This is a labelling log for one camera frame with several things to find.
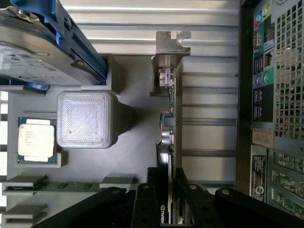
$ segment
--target sticker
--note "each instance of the sticker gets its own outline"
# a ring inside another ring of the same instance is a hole
[[[249,195],[259,201],[266,201],[266,156],[251,156],[251,181]]]
[[[264,22],[264,52],[275,46],[275,24],[271,23],[271,17]]]
[[[24,156],[24,160],[27,162],[48,162],[47,157],[29,157],[29,156]]]
[[[73,77],[24,50],[0,45],[0,70],[25,82],[48,85],[81,85]]]
[[[275,134],[270,129],[254,128],[252,132],[252,142],[268,148],[274,147]]]
[[[51,125],[50,120],[27,119],[27,124]]]

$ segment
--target perforated metal panel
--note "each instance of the perforated metal panel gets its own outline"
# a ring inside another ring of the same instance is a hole
[[[277,19],[275,135],[304,140],[303,1]]]

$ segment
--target hard drive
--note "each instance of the hard drive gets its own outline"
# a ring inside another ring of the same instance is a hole
[[[58,0],[0,10],[0,77],[47,85],[106,85],[102,59]]]

